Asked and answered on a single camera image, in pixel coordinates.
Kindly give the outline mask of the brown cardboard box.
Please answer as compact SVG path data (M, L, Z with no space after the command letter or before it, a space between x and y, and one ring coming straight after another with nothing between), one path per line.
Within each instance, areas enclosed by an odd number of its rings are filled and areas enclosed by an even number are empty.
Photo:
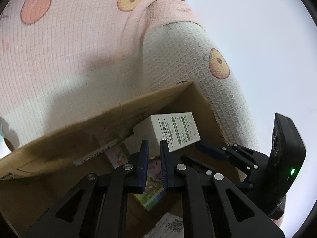
M195 82L187 81L136 97L47 134L1 159L1 214L18 237L47 208L88 173L109 173L99 151L131 135L152 114L191 112L201 139L214 147L229 144L211 106Z

